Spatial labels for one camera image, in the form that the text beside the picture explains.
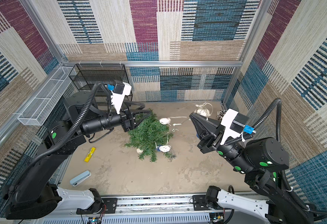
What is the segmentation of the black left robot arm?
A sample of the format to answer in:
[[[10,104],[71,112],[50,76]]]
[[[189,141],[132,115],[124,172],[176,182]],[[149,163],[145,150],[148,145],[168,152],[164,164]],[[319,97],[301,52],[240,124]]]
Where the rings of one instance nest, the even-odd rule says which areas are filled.
[[[118,109],[100,110],[91,91],[73,94],[64,100],[64,105],[67,117],[49,128],[35,158],[5,190],[8,220],[38,219],[57,210],[101,212],[104,204],[96,189],[70,191],[51,184],[50,178],[90,135],[103,130],[110,133],[115,127],[128,132],[151,115],[143,103],[126,100],[121,101]]]

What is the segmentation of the small green christmas tree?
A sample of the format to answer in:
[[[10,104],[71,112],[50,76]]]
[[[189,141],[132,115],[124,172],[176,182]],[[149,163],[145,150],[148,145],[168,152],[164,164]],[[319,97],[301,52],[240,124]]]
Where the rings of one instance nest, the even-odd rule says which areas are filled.
[[[173,132],[167,125],[159,122],[154,112],[151,112],[149,117],[145,118],[136,129],[129,131],[128,134],[129,141],[125,147],[140,149],[142,152],[138,158],[140,160],[148,158],[150,162],[157,161],[157,153],[161,151],[159,148],[167,146],[169,140],[173,138]]]

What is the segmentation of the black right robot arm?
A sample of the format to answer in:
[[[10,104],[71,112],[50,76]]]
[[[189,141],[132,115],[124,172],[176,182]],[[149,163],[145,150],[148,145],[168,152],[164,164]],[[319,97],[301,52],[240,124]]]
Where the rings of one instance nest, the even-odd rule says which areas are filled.
[[[254,140],[255,130],[276,111],[276,136]],[[274,102],[263,115],[248,126],[248,118],[229,109],[221,120],[192,113],[190,119],[204,154],[217,152],[234,169],[245,176],[245,183],[263,200],[254,200],[210,186],[203,200],[211,210],[240,211],[270,224],[312,224],[327,218],[327,211],[303,202],[286,176],[289,155],[281,144],[281,103]]]

